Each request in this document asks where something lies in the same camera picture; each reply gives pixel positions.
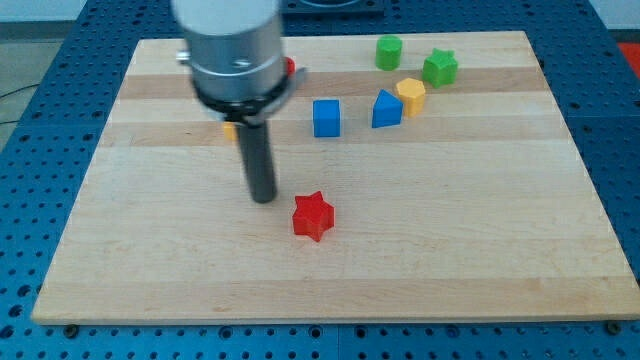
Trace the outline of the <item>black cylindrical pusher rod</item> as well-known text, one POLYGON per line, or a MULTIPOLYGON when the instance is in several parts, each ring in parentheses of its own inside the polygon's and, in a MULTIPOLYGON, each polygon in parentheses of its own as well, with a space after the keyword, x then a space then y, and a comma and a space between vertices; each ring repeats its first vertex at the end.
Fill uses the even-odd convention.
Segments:
POLYGON ((267 123, 236 125, 239 149, 251 198, 256 203, 269 203, 277 195, 267 123))

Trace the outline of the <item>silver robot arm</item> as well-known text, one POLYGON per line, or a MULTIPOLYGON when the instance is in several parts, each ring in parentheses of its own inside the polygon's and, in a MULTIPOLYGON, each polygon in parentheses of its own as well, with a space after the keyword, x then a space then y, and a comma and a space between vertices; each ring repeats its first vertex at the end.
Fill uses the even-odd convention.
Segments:
POLYGON ((276 197, 268 119, 306 80, 288 71, 277 0, 172 0, 187 49, 177 56, 191 70, 196 96, 237 133, 252 199, 276 197))

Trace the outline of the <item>red block behind arm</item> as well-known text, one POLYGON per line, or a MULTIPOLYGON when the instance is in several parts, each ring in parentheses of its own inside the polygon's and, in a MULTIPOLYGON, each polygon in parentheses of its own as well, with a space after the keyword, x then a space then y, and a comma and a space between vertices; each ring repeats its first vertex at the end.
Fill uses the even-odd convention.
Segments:
POLYGON ((285 58, 285 62, 286 62, 286 72, 288 76, 293 75, 296 72, 296 64, 295 61, 290 58, 290 57, 286 57, 285 58))

